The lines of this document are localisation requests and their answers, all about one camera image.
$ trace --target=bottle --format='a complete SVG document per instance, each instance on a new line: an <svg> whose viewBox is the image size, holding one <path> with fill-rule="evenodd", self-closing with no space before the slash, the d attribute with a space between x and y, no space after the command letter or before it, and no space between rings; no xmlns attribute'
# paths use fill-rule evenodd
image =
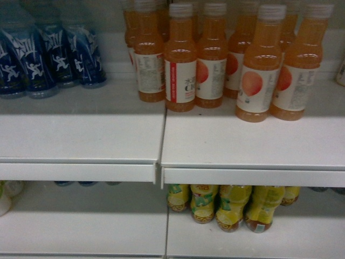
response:
<svg viewBox="0 0 345 259"><path fill-rule="evenodd" d="M165 97L164 42L158 32L155 0L135 0L134 8L139 21L134 44L139 97L154 103Z"/></svg>
<svg viewBox="0 0 345 259"><path fill-rule="evenodd" d="M186 112L195 104L196 45L192 38L192 4L170 4L170 40L165 44L167 109Z"/></svg>
<svg viewBox="0 0 345 259"><path fill-rule="evenodd" d="M252 44L244 53L236 116L248 122L267 118L281 63L279 37L286 6L261 5Z"/></svg>
<svg viewBox="0 0 345 259"><path fill-rule="evenodd" d="M229 51L226 61L226 81L224 84L224 96L237 99L241 82L244 52L253 41L258 0L244 0L240 3L240 14L237 20L235 32L227 43Z"/></svg>
<svg viewBox="0 0 345 259"><path fill-rule="evenodd" d="M51 72L60 88L70 88L78 84L73 65L72 51L66 31L60 21L60 12L51 0L36 0L32 13L43 39Z"/></svg>
<svg viewBox="0 0 345 259"><path fill-rule="evenodd" d="M8 50L17 58L29 80L26 94L33 99L54 96L59 92L45 60L34 19L16 0L3 0L0 26Z"/></svg>
<svg viewBox="0 0 345 259"><path fill-rule="evenodd" d="M322 39L333 11L331 4L307 4L295 42L285 54L270 112L288 121L302 118L322 61Z"/></svg>
<svg viewBox="0 0 345 259"><path fill-rule="evenodd" d="M127 44L130 62L134 66L134 43L139 27L138 19L134 11L133 0L121 0L121 5L126 24L125 42Z"/></svg>
<svg viewBox="0 0 345 259"><path fill-rule="evenodd" d="M251 231L262 233L271 227L274 211L281 204L284 194L284 186L254 186L245 213L245 222Z"/></svg>
<svg viewBox="0 0 345 259"><path fill-rule="evenodd" d="M190 185L192 200L190 208L197 223L206 224L215 216L215 197L218 185Z"/></svg>
<svg viewBox="0 0 345 259"><path fill-rule="evenodd" d="M84 6L83 0L65 1L61 9L61 20L67 32L79 83L87 89L105 86L107 78L96 33L91 14Z"/></svg>
<svg viewBox="0 0 345 259"><path fill-rule="evenodd" d="M223 231L234 232L241 226L243 209L251 193L252 186L249 185L220 186L220 208L216 212L216 220Z"/></svg>
<svg viewBox="0 0 345 259"><path fill-rule="evenodd" d="M215 108L222 104L227 43L226 3L206 3L204 31L197 43L195 104Z"/></svg>
<svg viewBox="0 0 345 259"><path fill-rule="evenodd" d="M298 200L300 194L300 186L286 186L285 195L282 198L281 204L283 206L290 206Z"/></svg>
<svg viewBox="0 0 345 259"><path fill-rule="evenodd" d="M190 188L189 185L170 184L168 185L167 202L168 206L175 212L182 212L188 208Z"/></svg>

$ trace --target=shelf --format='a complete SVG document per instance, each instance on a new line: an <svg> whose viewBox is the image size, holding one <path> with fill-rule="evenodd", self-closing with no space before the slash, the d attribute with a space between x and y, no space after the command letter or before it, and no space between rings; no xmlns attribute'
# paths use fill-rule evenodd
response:
<svg viewBox="0 0 345 259"><path fill-rule="evenodd" d="M170 258L331 259L345 253L345 196L332 190L317 193L302 188L295 204L276 209L271 228L262 234L245 225L226 233L215 219L198 224L190 213L169 211Z"/></svg>
<svg viewBox="0 0 345 259"><path fill-rule="evenodd" d="M151 183L27 182L0 220L3 256L165 254L165 192Z"/></svg>
<svg viewBox="0 0 345 259"><path fill-rule="evenodd" d="M168 111L163 183L345 187L344 87L317 81L298 121L245 122L235 105Z"/></svg>
<svg viewBox="0 0 345 259"><path fill-rule="evenodd" d="M135 79L0 99L0 179L155 182L164 120L164 102L140 101Z"/></svg>

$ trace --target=bottle cap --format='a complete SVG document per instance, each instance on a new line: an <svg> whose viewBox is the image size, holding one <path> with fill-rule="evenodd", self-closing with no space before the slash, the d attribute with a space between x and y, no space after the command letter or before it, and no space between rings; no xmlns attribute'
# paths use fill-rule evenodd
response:
<svg viewBox="0 0 345 259"><path fill-rule="evenodd" d="M155 0L134 0L134 9L137 12L155 12Z"/></svg>
<svg viewBox="0 0 345 259"><path fill-rule="evenodd" d="M304 17L327 19L331 17L333 7L334 4L307 4L304 11Z"/></svg>
<svg viewBox="0 0 345 259"><path fill-rule="evenodd" d="M170 4L169 15L176 18L192 17L193 5L191 3Z"/></svg>
<svg viewBox="0 0 345 259"><path fill-rule="evenodd" d="M276 21L283 20L286 14L286 5L263 4L259 7L258 19Z"/></svg>
<svg viewBox="0 0 345 259"><path fill-rule="evenodd" d="M207 16L226 15L226 3L205 3L204 14Z"/></svg>

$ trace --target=orange juice bottle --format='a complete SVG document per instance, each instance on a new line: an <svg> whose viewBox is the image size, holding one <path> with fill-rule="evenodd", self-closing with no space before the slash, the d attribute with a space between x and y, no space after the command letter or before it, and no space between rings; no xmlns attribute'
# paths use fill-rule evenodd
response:
<svg viewBox="0 0 345 259"><path fill-rule="evenodd" d="M258 7L258 0L241 1L235 32L230 36L227 44L229 53L226 61L224 96L232 99L237 99L244 52L254 37Z"/></svg>
<svg viewBox="0 0 345 259"><path fill-rule="evenodd" d="M133 0L121 0L123 16L125 18L126 32L125 42L127 44L130 62L134 65L134 42L138 30L138 21L134 11Z"/></svg>
<svg viewBox="0 0 345 259"><path fill-rule="evenodd" d="M167 0L155 0L158 16L158 31L163 37L163 41L167 42L170 35L169 26L169 7Z"/></svg>
<svg viewBox="0 0 345 259"><path fill-rule="evenodd" d="M165 97L164 42L158 32L155 0L135 0L139 29L134 52L139 97L154 103Z"/></svg>
<svg viewBox="0 0 345 259"><path fill-rule="evenodd" d="M267 118L281 63L279 38L286 6L261 5L252 44L244 53L236 116L249 122Z"/></svg>
<svg viewBox="0 0 345 259"><path fill-rule="evenodd" d="M197 44L195 104L215 108L222 104L227 56L226 3L205 4L204 32Z"/></svg>
<svg viewBox="0 0 345 259"><path fill-rule="evenodd" d="M195 104L196 45L192 38L192 4L170 4L170 40L165 44L166 106L186 112Z"/></svg>
<svg viewBox="0 0 345 259"><path fill-rule="evenodd" d="M332 12L331 4L306 5L296 40L285 53L270 108L273 116L289 121L302 118L322 61L322 39Z"/></svg>

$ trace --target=white label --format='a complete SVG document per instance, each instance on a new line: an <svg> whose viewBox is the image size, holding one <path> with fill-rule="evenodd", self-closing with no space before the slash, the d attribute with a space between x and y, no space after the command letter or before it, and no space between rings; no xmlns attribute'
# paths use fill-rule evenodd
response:
<svg viewBox="0 0 345 259"><path fill-rule="evenodd" d="M198 59L196 65L196 96L215 100L223 95L226 59Z"/></svg>
<svg viewBox="0 0 345 259"><path fill-rule="evenodd" d="M229 52L226 61L225 87L238 91L241 83L244 54Z"/></svg>
<svg viewBox="0 0 345 259"><path fill-rule="evenodd" d="M174 63L165 61L167 77L167 100L173 103L188 103L195 99L196 61Z"/></svg>
<svg viewBox="0 0 345 259"><path fill-rule="evenodd" d="M272 103L287 111L304 110L317 70L297 69L284 65L280 71Z"/></svg>
<svg viewBox="0 0 345 259"><path fill-rule="evenodd" d="M163 54L135 54L139 91L159 93L165 89Z"/></svg>
<svg viewBox="0 0 345 259"><path fill-rule="evenodd" d="M237 106L244 111L261 113L270 107L279 69L262 71L243 66Z"/></svg>

